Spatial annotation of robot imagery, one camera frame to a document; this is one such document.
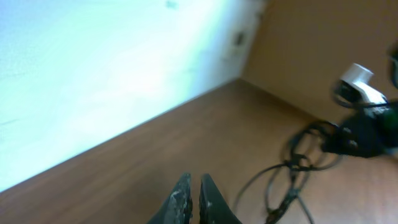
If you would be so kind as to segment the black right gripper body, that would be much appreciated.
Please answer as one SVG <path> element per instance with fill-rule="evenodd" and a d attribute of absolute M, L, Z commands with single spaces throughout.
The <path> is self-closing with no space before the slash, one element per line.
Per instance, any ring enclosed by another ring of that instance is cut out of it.
<path fill-rule="evenodd" d="M 347 117 L 322 144 L 332 154 L 371 158 L 385 153 L 379 121 L 364 113 Z"/>

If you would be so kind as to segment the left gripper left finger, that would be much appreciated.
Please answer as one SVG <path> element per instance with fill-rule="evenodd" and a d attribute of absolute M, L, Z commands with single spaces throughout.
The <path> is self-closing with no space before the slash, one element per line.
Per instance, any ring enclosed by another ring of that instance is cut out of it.
<path fill-rule="evenodd" d="M 190 224 L 192 210 L 191 174 L 183 173 L 160 209 L 147 224 Z"/>

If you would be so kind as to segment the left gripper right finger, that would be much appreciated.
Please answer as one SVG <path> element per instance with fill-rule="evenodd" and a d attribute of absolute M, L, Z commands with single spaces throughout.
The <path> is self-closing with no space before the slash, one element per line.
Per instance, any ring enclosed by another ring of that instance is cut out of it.
<path fill-rule="evenodd" d="M 204 174 L 201 178 L 199 209 L 200 224 L 241 224 L 210 174 Z"/>

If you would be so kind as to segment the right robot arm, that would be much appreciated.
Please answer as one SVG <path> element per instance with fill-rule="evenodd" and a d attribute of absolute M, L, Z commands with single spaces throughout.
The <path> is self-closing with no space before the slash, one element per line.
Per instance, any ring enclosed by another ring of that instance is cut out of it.
<path fill-rule="evenodd" d="M 325 152 L 370 158 L 397 149 L 397 100 L 388 100 L 371 87 L 372 76 L 372 71 L 354 63 L 333 86 L 332 99 L 353 114 L 325 141 Z"/>

